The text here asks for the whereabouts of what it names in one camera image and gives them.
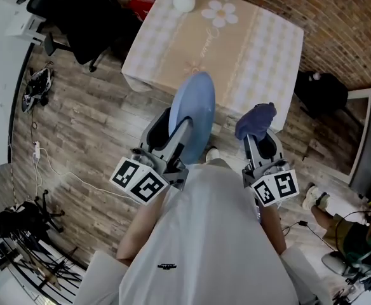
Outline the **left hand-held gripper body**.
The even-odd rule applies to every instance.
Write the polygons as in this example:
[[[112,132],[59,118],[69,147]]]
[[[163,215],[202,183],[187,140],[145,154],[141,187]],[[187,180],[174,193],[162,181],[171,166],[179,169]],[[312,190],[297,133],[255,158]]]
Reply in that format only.
[[[180,159],[183,148],[179,144],[157,150],[140,144],[129,158],[121,158],[109,181],[141,205],[152,203],[167,187],[181,191],[189,173]]]

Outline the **dark blue cloth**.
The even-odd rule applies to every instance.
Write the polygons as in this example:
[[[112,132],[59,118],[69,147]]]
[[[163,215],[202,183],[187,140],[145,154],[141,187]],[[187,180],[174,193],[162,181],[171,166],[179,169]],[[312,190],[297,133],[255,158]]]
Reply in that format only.
[[[257,104],[238,120],[235,126],[235,137],[243,140],[247,135],[252,135],[260,142],[265,138],[276,115],[277,111],[272,102]]]

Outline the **big light blue plate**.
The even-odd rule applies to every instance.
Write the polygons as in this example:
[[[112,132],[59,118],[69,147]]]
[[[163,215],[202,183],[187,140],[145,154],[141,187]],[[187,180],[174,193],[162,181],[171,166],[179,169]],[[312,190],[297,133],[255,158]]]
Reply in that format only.
[[[175,94],[170,109],[168,132],[186,117],[192,119],[189,140],[180,155],[186,165],[197,163],[205,150],[212,132],[215,115],[215,88],[207,72],[198,72],[184,81]]]

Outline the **person's left forearm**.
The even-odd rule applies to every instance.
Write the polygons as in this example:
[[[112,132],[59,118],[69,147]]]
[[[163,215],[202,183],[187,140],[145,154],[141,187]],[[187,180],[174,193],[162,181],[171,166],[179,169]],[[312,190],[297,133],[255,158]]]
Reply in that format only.
[[[165,197],[170,186],[164,188],[148,205],[138,208],[132,223],[120,241],[116,259],[125,266],[130,266],[134,258],[149,239],[156,223],[158,222]]]

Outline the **person's white shoe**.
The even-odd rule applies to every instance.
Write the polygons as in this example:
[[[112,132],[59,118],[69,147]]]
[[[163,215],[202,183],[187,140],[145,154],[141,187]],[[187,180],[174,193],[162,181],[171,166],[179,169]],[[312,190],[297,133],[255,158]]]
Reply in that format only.
[[[207,152],[205,156],[205,162],[209,163],[213,161],[214,159],[220,158],[220,152],[216,147],[211,147]]]

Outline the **black backpack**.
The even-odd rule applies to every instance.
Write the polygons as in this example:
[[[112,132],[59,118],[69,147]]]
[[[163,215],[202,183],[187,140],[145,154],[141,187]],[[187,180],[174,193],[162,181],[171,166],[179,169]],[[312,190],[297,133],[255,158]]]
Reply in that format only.
[[[313,71],[298,72],[294,93],[312,119],[344,109],[348,98],[348,89],[333,74]]]

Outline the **white framed mirror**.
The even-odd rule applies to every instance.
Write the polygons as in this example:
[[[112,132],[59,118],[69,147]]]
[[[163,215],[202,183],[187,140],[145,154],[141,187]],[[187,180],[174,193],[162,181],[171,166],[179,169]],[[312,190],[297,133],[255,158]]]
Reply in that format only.
[[[332,124],[334,170],[340,180],[350,183],[360,164],[371,125],[371,88],[348,91],[332,113]]]

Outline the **person's white t-shirt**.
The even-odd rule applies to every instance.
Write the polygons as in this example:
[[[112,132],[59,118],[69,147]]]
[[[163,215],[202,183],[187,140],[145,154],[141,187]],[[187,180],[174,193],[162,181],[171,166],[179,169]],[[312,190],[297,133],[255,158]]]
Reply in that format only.
[[[168,191],[129,267],[94,253],[73,305],[332,305],[332,297],[299,249],[277,254],[252,193],[219,158]]]

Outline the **grey stool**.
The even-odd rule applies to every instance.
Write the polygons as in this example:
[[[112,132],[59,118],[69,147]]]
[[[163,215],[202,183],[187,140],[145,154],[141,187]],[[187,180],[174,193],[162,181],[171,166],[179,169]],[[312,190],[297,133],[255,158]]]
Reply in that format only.
[[[321,261],[329,270],[344,277],[349,285],[354,285],[358,280],[371,276],[371,266],[362,261],[350,263],[338,251],[325,254]]]

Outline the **table with checkered tablecloth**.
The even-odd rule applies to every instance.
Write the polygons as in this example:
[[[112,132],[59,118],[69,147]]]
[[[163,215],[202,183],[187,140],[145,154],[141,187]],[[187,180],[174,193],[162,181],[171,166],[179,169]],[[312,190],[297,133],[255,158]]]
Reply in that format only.
[[[273,103],[283,129],[299,70],[304,31],[243,0],[196,0],[188,13],[173,0],[156,0],[122,67],[131,88],[175,94],[197,72],[207,72],[218,106],[239,115]]]

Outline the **black and white gear pile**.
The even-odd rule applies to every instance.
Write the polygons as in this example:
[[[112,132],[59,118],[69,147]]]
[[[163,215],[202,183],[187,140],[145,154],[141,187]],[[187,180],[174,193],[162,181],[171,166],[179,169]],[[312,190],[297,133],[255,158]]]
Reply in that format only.
[[[43,68],[35,72],[22,95],[22,112],[31,111],[36,104],[45,106],[48,103],[48,92],[53,82],[53,70]]]

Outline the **black star-base chair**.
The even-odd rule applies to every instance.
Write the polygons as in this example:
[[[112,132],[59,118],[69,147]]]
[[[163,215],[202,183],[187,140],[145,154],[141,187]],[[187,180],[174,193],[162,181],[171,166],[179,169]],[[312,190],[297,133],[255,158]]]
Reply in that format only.
[[[48,241],[49,230],[48,224],[51,224],[58,233],[62,233],[64,229],[58,227],[53,218],[65,215],[61,210],[59,213],[50,213],[46,206],[46,195],[49,193],[47,189],[42,194],[42,205],[38,203],[39,196],[36,196],[34,201],[25,201],[16,209],[5,208],[0,212],[0,236],[10,237],[13,233],[28,232],[39,240]]]

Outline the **black office chair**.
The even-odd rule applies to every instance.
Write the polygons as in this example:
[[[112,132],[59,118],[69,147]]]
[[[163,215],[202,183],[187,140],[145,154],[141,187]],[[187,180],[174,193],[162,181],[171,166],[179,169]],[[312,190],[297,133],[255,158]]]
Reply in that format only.
[[[58,43],[48,33],[44,39],[47,55],[69,51],[79,64],[88,64],[90,72],[96,71],[98,57],[114,43],[132,43],[141,26],[136,14],[118,0],[24,1],[29,13],[47,19],[67,38],[67,44]]]

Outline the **pile of black stands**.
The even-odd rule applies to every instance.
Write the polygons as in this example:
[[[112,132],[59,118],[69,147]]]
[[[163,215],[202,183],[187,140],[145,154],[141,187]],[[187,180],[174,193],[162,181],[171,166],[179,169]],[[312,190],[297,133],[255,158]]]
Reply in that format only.
[[[24,231],[0,236],[0,273],[8,270],[31,297],[72,305],[86,271],[76,258],[77,250]]]

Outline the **white desk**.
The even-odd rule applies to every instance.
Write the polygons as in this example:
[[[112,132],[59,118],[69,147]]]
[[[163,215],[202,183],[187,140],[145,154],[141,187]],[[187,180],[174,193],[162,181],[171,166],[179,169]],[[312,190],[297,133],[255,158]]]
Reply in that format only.
[[[27,10],[19,10],[15,12],[5,34],[41,45],[46,36],[39,33],[38,30],[39,26],[45,21],[45,18],[29,13]]]

